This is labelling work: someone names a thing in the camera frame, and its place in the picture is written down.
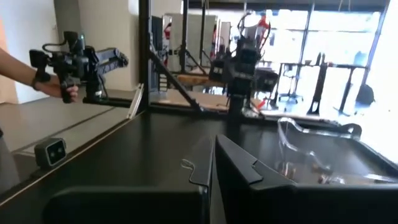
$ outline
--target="human hand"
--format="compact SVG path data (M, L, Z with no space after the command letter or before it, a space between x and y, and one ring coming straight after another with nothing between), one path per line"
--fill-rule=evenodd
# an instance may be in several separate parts
M58 79L58 76L51 75L51 79L49 82L37 83L36 85L36 88L43 93L52 97L62 98L60 80ZM77 86L73 86L67 89L67 92L70 94L72 102L77 101L78 90L79 88Z

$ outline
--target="robotic arm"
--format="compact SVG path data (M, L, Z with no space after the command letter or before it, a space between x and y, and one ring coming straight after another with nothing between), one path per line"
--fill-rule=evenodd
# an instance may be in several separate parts
M43 51L29 51L30 64L37 68L38 80L49 81L50 75L45 72L45 68L46 66L53 67L54 73L60 80L64 103L71 103L70 95L66 90L75 85L74 78L86 84L86 97L89 100L100 101L103 98L103 91L106 93L103 75L114 69L126 67L127 57L116 48L96 51L93 47L85 45L84 36L76 32L66 31L63 36L65 40L61 44L44 44ZM47 48L65 44L68 44L69 52L53 51Z

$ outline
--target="small camera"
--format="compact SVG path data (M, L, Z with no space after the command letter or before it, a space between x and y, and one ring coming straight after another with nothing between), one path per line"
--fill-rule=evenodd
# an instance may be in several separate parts
M41 169L52 169L67 156L62 138L50 138L35 146L36 164Z

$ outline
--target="chair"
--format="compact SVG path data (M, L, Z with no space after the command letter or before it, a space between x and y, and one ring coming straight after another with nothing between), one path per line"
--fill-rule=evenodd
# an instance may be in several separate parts
M283 97L287 97L288 102L290 101L290 99L294 99L295 104L297 104L297 103L299 103L297 101L297 99L301 98L301 101L304 101L304 97L297 95L295 92L295 87L297 86L297 82L299 81L299 76L298 75L286 75L287 72L293 70L292 67L293 67L292 65L285 65L285 71L282 76L290 79L289 92L279 94L278 100L280 101Z

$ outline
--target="clear plastic tray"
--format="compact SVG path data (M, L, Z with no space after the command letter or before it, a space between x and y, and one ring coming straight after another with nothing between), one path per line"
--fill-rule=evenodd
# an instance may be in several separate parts
M364 164L370 164L366 156L360 156L368 150L360 143L361 133L357 124L346 124L336 132L329 132L305 129L291 118L281 118L278 120L279 151L274 168L287 178L304 184L398 183L381 171L359 171Z

